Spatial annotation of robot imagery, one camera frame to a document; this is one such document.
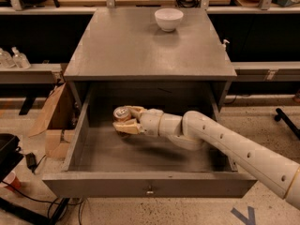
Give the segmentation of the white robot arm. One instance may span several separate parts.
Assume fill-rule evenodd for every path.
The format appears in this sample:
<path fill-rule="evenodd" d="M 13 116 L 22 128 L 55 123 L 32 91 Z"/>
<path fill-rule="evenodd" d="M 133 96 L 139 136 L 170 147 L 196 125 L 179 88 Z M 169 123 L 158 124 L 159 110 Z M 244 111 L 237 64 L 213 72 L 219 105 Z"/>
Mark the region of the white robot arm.
<path fill-rule="evenodd" d="M 279 198 L 300 209 L 300 164 L 216 122 L 201 112 L 182 116 L 140 106 L 121 106 L 113 111 L 114 129 L 120 133 L 165 137 L 187 150 L 203 143 L 215 146 Z"/>

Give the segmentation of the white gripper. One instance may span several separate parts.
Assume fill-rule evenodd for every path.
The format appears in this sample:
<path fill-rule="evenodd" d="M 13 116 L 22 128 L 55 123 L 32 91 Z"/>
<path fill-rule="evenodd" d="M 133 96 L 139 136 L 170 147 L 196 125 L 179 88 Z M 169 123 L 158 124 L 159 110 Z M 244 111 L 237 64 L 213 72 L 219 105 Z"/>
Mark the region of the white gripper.
<path fill-rule="evenodd" d="M 127 108 L 134 119 L 113 122 L 112 125 L 116 131 L 131 135 L 142 133 L 146 136 L 158 136 L 159 123 L 163 115 L 162 110 L 146 110 L 142 106 L 127 106 Z"/>

